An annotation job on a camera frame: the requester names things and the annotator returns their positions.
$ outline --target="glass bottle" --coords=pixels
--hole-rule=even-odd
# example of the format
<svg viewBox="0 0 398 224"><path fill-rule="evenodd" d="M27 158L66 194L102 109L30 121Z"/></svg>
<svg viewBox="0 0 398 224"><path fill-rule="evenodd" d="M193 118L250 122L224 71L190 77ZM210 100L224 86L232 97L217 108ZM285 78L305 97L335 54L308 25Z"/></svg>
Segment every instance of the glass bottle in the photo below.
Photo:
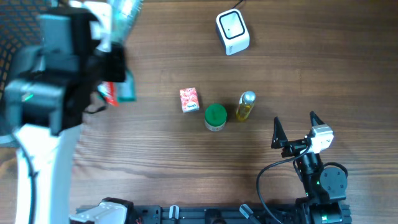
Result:
<svg viewBox="0 0 398 224"><path fill-rule="evenodd" d="M250 111L253 109L254 102L256 100L256 94L253 91L244 92L239 100L239 106L236 110L236 118L239 121L245 121Z"/></svg>

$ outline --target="white smart speaker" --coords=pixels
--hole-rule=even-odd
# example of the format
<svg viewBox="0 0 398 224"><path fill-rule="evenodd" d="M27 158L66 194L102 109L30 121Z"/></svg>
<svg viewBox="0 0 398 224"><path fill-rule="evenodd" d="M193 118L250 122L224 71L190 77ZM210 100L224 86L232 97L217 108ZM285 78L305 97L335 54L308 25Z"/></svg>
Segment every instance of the white smart speaker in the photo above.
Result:
<svg viewBox="0 0 398 224"><path fill-rule="evenodd" d="M222 12L217 16L217 34L227 55L249 47L250 36L242 14L237 9Z"/></svg>

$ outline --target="wood grain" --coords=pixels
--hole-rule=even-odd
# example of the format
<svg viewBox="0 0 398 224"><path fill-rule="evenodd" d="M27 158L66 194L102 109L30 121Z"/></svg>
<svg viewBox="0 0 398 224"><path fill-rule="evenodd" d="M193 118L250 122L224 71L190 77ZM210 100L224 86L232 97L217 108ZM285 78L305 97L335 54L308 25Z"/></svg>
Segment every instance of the wood grain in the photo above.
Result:
<svg viewBox="0 0 398 224"><path fill-rule="evenodd" d="M105 197L137 205L258 203L257 173L280 160L280 151L270 148L273 118L298 139L308 133L314 110L335 131L323 161L349 170L346 203L354 223L396 223L398 4L248 0L241 12L251 44L227 57L215 18L234 4L144 4L127 42L137 101L85 117L71 212ZM181 111L178 90L187 87L200 94L196 113ZM239 123L233 112L246 90L256 92L257 103ZM218 133L203 124L212 103L229 113ZM4 158L0 223L12 223L16 169L5 165L12 157ZM266 172L262 192L277 202L305 195L291 164Z"/></svg>

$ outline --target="green cap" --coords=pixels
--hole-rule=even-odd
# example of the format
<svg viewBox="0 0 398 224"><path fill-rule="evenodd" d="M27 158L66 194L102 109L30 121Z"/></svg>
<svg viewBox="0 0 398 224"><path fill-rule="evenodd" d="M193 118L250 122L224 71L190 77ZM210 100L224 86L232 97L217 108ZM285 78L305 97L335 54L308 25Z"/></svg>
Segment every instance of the green cap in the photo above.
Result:
<svg viewBox="0 0 398 224"><path fill-rule="evenodd" d="M226 110L224 106L213 104L207 107L205 112L205 120L213 127L223 125L226 121Z"/></svg>

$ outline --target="yellow liquid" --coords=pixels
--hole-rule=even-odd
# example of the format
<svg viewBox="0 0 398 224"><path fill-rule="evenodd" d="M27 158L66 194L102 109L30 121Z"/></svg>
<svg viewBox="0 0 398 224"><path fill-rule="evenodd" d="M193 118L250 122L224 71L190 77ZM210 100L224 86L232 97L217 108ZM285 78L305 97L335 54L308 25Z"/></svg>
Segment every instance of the yellow liquid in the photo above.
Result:
<svg viewBox="0 0 398 224"><path fill-rule="evenodd" d="M238 106L238 110L236 111L236 118L238 121L245 121L249 114L250 111L253 109L254 103L252 104L247 104L247 103L241 103Z"/></svg>

